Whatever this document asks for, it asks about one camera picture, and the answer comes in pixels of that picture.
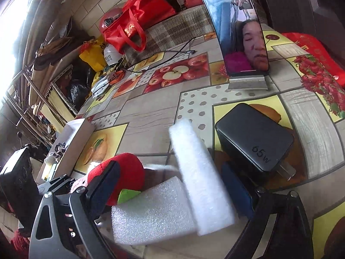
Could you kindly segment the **red plush apple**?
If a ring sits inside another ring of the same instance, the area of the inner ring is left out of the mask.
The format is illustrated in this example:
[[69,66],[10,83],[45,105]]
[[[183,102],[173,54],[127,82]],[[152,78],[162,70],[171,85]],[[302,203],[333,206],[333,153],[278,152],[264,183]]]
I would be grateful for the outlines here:
[[107,201],[107,206],[117,205],[121,190],[141,191],[145,182],[145,170],[141,161],[132,153],[122,153],[103,161],[92,169],[88,173],[87,184],[102,174],[111,161],[120,165],[120,178]]

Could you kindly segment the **leopard print scrunchie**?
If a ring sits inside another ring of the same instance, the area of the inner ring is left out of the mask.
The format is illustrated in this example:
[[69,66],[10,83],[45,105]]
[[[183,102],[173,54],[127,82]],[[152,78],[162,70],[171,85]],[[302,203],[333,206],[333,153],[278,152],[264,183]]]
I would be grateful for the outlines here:
[[67,148],[65,143],[58,143],[54,148],[53,156],[55,158],[62,158],[66,150]]

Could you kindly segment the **white foam block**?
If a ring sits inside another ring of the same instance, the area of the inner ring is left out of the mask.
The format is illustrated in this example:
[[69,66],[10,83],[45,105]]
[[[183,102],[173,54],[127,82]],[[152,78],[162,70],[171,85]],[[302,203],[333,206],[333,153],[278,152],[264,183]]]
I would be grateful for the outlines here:
[[150,188],[112,208],[115,243],[151,244],[236,223],[237,215],[212,157],[191,122],[169,128],[180,177]]

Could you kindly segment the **white shallow tray box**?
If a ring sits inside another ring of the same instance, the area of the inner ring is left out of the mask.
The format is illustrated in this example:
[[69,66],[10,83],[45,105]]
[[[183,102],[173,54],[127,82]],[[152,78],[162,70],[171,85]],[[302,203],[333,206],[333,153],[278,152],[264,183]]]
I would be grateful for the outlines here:
[[62,175],[70,175],[94,130],[87,119],[68,122],[44,159],[36,182],[40,185]]

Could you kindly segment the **black power adapter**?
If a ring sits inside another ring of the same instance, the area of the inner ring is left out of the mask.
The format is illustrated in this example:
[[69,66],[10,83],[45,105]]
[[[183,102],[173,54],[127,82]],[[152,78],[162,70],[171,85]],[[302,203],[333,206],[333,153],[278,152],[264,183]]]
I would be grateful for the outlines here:
[[252,106],[240,103],[215,124],[222,150],[256,184],[264,184],[293,146],[286,128]]

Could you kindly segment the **metal clothes rack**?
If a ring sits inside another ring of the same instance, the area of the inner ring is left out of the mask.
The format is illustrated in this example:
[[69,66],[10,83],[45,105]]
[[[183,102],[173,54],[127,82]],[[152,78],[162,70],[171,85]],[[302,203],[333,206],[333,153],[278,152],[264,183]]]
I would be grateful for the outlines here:
[[[34,81],[31,79],[34,63],[30,63],[18,72],[10,82],[10,87],[3,95],[1,102],[7,104],[9,109],[18,116],[18,124],[22,124],[27,131],[40,143],[46,147],[51,147],[55,142],[55,137],[48,132],[39,118],[42,108],[50,111],[53,118],[62,125],[67,124],[67,120],[44,96]],[[39,98],[39,102],[34,105],[29,104],[30,91],[33,91]]]

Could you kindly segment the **fruit pattern tablecloth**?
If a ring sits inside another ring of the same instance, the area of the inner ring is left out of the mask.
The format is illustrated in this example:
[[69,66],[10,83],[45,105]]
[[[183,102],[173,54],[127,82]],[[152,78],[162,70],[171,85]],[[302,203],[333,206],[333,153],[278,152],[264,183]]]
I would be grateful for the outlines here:
[[[220,167],[227,156],[215,123],[241,102],[268,106],[293,132],[288,162],[296,175],[289,181],[275,175],[267,188],[299,194],[312,230],[314,256],[322,258],[332,241],[344,237],[344,120],[331,113],[322,95],[302,86],[302,74],[293,62],[301,50],[291,41],[283,36],[268,41],[268,90],[230,90],[219,73],[223,59],[218,41],[210,33],[168,49],[124,91],[116,87],[99,102],[88,99],[78,117],[95,126],[92,141],[108,135],[107,157],[129,152],[150,166],[148,184],[154,185],[177,173],[168,133],[175,122],[190,120]],[[207,76],[145,92],[156,69],[189,59],[189,49],[205,55]]]

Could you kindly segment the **yellow curtain shelf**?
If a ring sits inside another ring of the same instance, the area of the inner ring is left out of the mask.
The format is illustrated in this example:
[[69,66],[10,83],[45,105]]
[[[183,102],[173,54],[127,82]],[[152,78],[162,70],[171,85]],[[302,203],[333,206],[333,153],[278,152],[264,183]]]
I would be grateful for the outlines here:
[[[72,64],[57,64],[52,66],[51,64],[43,70],[34,69],[31,75],[31,81],[38,88],[40,94],[45,97],[49,104],[60,114],[60,116],[66,121],[70,122],[75,118],[72,114],[72,110],[67,106],[67,99],[64,100],[60,95],[64,95],[62,88],[60,92],[57,92],[52,84],[58,87],[58,80],[67,80],[64,84],[68,86],[72,72]],[[42,114],[52,125],[53,128],[61,133],[64,129],[65,123],[63,123],[58,116],[42,101],[35,89],[30,86],[29,90],[29,106],[33,109],[33,114],[38,116]]]

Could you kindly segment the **white power bank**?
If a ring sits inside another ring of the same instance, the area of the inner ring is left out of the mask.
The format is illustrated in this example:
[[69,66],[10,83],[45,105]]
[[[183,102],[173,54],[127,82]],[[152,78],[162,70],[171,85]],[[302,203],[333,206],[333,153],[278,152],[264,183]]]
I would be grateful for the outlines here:
[[111,86],[111,81],[114,79],[114,76],[108,75],[100,79],[92,88],[92,98],[97,99],[101,97]]

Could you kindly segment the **yellow shopping bag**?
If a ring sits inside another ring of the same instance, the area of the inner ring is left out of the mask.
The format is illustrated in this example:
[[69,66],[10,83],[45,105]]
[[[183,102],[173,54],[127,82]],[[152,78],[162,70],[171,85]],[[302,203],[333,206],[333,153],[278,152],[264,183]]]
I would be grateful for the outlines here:
[[106,47],[104,37],[85,41],[80,49],[79,58],[86,62],[95,72],[103,70],[107,66],[103,51]]

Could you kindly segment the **white helmet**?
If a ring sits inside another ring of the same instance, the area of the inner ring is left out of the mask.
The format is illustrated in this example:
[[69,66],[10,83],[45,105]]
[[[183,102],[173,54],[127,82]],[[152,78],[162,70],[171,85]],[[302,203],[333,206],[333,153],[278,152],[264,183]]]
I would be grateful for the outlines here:
[[113,45],[107,44],[104,48],[104,59],[108,66],[116,64],[122,57]]

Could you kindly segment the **plaid covered bench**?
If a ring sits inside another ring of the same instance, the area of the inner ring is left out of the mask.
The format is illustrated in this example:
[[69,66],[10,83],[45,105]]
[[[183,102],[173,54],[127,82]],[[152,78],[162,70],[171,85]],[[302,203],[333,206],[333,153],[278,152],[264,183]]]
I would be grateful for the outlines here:
[[173,48],[193,38],[214,31],[212,21],[204,5],[198,5],[150,27],[145,31],[146,48],[142,52],[125,46],[125,58],[136,64],[147,57]]

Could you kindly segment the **pink helmet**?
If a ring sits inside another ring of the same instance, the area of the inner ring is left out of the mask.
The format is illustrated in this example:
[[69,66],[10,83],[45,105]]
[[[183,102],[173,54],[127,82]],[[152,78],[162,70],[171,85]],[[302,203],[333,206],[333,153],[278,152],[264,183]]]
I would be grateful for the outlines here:
[[107,13],[101,17],[99,21],[99,31],[101,34],[111,26],[111,24],[117,20],[122,14],[122,9],[119,7],[113,7],[112,9],[108,10]]

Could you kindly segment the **red tote bag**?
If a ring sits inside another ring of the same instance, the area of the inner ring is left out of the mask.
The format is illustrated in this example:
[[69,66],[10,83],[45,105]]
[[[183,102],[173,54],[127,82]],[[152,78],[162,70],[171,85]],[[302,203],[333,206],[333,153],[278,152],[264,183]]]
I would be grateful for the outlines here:
[[105,29],[103,36],[120,54],[126,45],[142,52],[146,47],[144,31],[175,14],[166,0],[127,0],[122,14]]

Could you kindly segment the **smartphone on stand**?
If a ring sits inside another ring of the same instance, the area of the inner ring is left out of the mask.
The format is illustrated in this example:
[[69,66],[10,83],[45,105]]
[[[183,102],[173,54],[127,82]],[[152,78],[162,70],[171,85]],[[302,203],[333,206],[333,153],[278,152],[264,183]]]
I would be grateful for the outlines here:
[[222,52],[222,72],[233,90],[268,90],[270,65],[253,0],[202,0]]

